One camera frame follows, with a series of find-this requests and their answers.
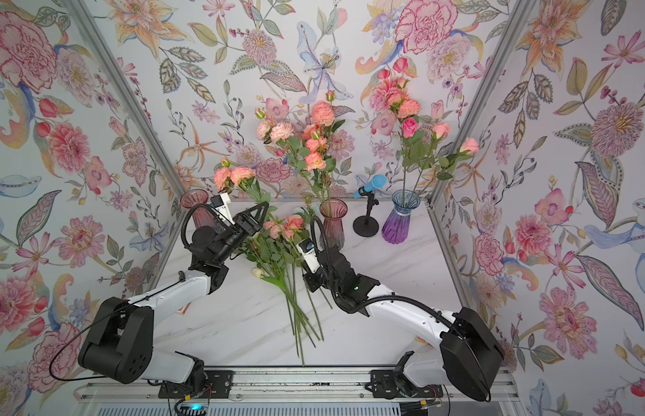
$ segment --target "purple glass vase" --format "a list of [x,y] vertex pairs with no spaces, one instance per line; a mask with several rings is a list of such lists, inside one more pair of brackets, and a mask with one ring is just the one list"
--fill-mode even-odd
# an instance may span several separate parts
[[343,233],[343,217],[348,213],[348,206],[340,199],[331,198],[320,205],[320,213],[324,217],[324,233],[327,235],[327,244],[336,246],[339,250],[346,243]]
[[401,244],[408,238],[410,213],[419,206],[419,196],[411,190],[392,194],[394,209],[382,226],[382,237],[391,244]]

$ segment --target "microphone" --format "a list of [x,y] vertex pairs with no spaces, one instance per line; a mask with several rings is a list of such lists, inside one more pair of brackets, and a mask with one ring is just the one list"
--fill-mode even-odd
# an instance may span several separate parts
[[[387,184],[387,177],[385,175],[376,175],[371,179],[368,184],[364,185],[363,187],[360,187],[360,189],[364,189],[364,192],[371,192],[373,190],[376,190],[378,188],[382,188]],[[361,198],[360,195],[360,189],[357,189],[355,193],[352,195],[352,198]]]

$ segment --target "painted flower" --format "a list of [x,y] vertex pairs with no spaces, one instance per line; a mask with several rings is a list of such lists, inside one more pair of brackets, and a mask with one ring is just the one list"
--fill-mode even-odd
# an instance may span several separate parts
[[403,41],[403,53],[428,51],[450,34],[458,15],[451,0],[412,0],[401,12],[395,40]]
[[522,215],[519,218],[515,235],[519,248],[527,255],[542,255],[553,243],[551,229],[535,214]]
[[140,252],[145,250],[153,250],[154,248],[160,252],[165,250],[163,245],[163,238],[167,234],[167,224],[164,225],[160,231],[156,232],[156,228],[152,225],[151,222],[145,222],[145,235],[135,236],[131,238],[131,241],[128,243],[130,248],[135,248]]
[[16,13],[0,12],[0,72],[13,86],[25,84],[35,93],[57,77],[56,54],[38,25]]
[[634,35],[632,35],[632,38],[627,45],[625,45],[625,36],[618,36],[618,47],[615,47],[614,45],[607,45],[607,47],[604,48],[604,52],[608,53],[611,56],[604,57],[602,58],[602,60],[614,61],[615,59],[617,59],[618,62],[616,62],[614,68],[618,68],[623,61],[626,61],[627,63],[639,63],[645,61],[645,59],[641,55],[635,54],[635,52],[637,52],[638,50],[645,48],[645,41],[639,43],[638,45],[636,44],[639,41],[640,36],[641,31],[636,31]]
[[491,234],[483,232],[475,239],[477,263],[490,276],[495,276],[503,270],[503,249],[500,242]]
[[27,363],[0,367],[0,416],[12,416],[27,396]]
[[542,62],[550,71],[563,75],[561,46],[581,37],[576,21],[592,2],[587,0],[541,0],[539,16],[528,23],[528,31],[518,42],[517,49],[526,49],[523,75]]
[[290,166],[277,158],[269,158],[258,163],[255,175],[265,182],[278,183],[290,177]]
[[83,217],[82,221],[72,218],[70,224],[71,228],[61,228],[66,237],[57,238],[53,245],[59,247],[59,257],[64,260],[72,258],[71,268],[82,267],[87,257],[103,253],[105,236],[97,235],[103,232],[103,226],[91,215]]
[[644,129],[644,112],[634,103],[611,105],[597,113],[592,149],[600,156],[620,156],[634,147]]
[[503,305],[503,293],[500,290],[500,285],[496,283],[493,277],[480,272],[477,274],[475,289],[482,304],[491,306],[493,309]]
[[555,257],[549,254],[549,252],[545,253],[547,255],[547,258],[549,259],[549,263],[556,266],[556,268],[553,269],[553,276],[558,276],[558,273],[562,272],[563,278],[565,278],[565,281],[567,282],[567,285],[569,287],[572,287],[574,289],[572,283],[576,284],[578,287],[585,287],[586,283],[574,274],[583,273],[583,267],[569,265],[569,263],[574,260],[575,253],[573,251],[569,251],[567,252],[567,254],[565,254],[565,257],[563,257],[563,247],[559,244],[556,244],[555,249]]
[[253,29],[245,37],[242,46],[246,54],[264,67],[277,58],[277,46],[264,30]]
[[557,342],[561,353],[570,353],[577,359],[583,359],[584,354],[590,350],[597,354],[597,340],[591,332],[597,331],[597,321],[586,316],[589,308],[586,302],[575,304],[576,292],[568,286],[567,291],[554,287],[551,289],[551,298],[546,294],[541,295],[539,308],[547,314],[544,318],[544,338]]
[[327,154],[336,160],[347,158],[353,150],[355,150],[355,138],[345,130],[336,130],[329,139]]
[[158,59],[161,39],[189,39],[186,33],[168,21],[177,9],[160,0],[105,1],[112,6],[112,11],[107,17],[115,22],[119,45],[136,37],[148,46],[154,58]]
[[94,78],[84,58],[73,49],[61,48],[57,56],[59,83],[81,104],[90,107],[94,99]]
[[502,208],[486,202],[477,212],[477,228],[482,232],[493,235],[502,217]]
[[260,150],[252,143],[242,146],[237,150],[237,163],[241,166],[252,168],[262,162],[262,159]]
[[460,33],[456,33],[436,45],[429,52],[429,81],[434,83],[457,71],[465,62],[468,51],[470,51],[470,41]]
[[205,104],[198,102],[198,100],[195,100],[195,104],[193,104],[192,107],[193,114],[195,117],[200,119],[200,121],[204,120],[211,124],[216,124],[216,120],[220,120],[220,117],[216,115],[215,111],[207,108]]
[[137,138],[135,144],[129,143],[121,148],[123,158],[126,160],[122,171],[135,179],[138,187],[142,187],[147,178],[147,149],[142,138]]
[[81,171],[91,156],[89,138],[82,128],[73,127],[69,122],[57,123],[50,131],[47,143],[55,162],[68,173]]
[[225,12],[232,9],[234,4],[225,4],[225,0],[207,0],[207,5],[203,5],[202,8],[206,11],[210,11],[209,16],[213,16],[216,13],[219,13],[221,16],[225,17]]
[[27,250],[26,248],[20,247],[17,249],[17,254],[19,257],[23,257],[29,260],[26,260],[21,263],[15,263],[13,265],[13,271],[19,271],[24,268],[29,268],[27,270],[27,276],[31,276],[38,270],[38,264],[47,264],[50,261],[46,258],[43,258],[43,255],[50,251],[54,241],[50,244],[47,244],[50,241],[50,233],[44,232],[43,237],[40,238],[40,244],[35,236],[29,238],[29,243],[31,244],[32,251]]
[[566,208],[567,201],[560,188],[555,188],[534,205],[534,211],[542,217],[542,221],[551,225],[569,220],[570,216],[565,210]]
[[82,338],[73,340],[79,333],[70,322],[63,322],[58,331],[47,331],[43,341],[36,345],[31,362],[29,362],[29,388],[39,393],[47,393],[57,381],[50,375],[50,362],[60,349],[72,340],[70,345],[63,348],[56,361],[52,364],[52,373],[64,378],[77,363],[77,349],[82,344]]
[[110,202],[112,203],[112,207],[116,209],[119,212],[123,212],[124,208],[130,208],[131,207],[131,199],[133,199],[133,194],[130,192],[126,191],[112,191],[110,192],[110,195],[112,195],[112,198],[110,198]]
[[0,280],[0,335],[4,329],[17,330],[31,316],[37,296],[30,278],[27,274]]

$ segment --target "white marble surface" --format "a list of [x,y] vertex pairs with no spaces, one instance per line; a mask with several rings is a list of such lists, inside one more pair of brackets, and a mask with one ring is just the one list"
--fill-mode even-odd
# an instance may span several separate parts
[[[230,205],[233,213],[247,202]],[[276,215],[285,217],[300,206],[296,202],[277,202]],[[392,210],[392,203],[381,202],[372,216],[381,225]],[[366,201],[348,201],[343,219],[346,243],[342,253],[356,273],[380,280],[398,294],[412,297],[431,307],[461,309],[450,273],[422,204],[414,212],[408,239],[399,245],[383,240],[380,232],[364,238],[352,231],[352,221],[366,212]],[[193,221],[189,225],[190,233]],[[177,271],[186,270],[191,256],[181,242],[172,251],[159,284],[173,281]],[[155,329],[154,345],[200,357],[206,365],[300,365],[290,320],[282,292],[272,284],[253,277],[254,264],[241,256],[228,261],[230,271],[223,285],[211,295],[196,300],[185,315],[173,314]],[[309,316],[314,314],[301,276],[298,277],[298,302]],[[332,302],[329,291],[327,298]],[[313,347],[304,340],[307,365],[388,365],[401,355],[421,347],[416,337],[388,321],[331,310],[321,293],[311,294],[316,306],[324,342]]]

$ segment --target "floral wallpaper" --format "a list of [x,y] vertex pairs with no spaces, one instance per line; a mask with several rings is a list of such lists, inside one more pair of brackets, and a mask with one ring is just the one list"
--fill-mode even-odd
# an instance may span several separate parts
[[533,416],[645,415],[645,0],[538,0],[435,204]]
[[[333,91],[335,115],[346,122],[330,138],[339,166],[332,194],[386,174],[380,192],[389,196],[403,180],[387,103],[397,80],[410,81],[424,124],[450,123],[454,137],[510,12],[509,0],[85,4],[114,54],[135,64],[129,82],[185,188],[217,191],[212,177],[227,157],[255,168],[274,196],[295,198],[310,190],[284,150],[259,139],[255,110],[265,110],[270,126],[287,119],[302,135],[313,104]],[[424,191],[431,172],[407,176],[409,187],[418,181]]]
[[[127,72],[133,64],[121,62]],[[0,1],[0,415],[68,414],[99,303],[141,293],[181,209],[60,2]]]

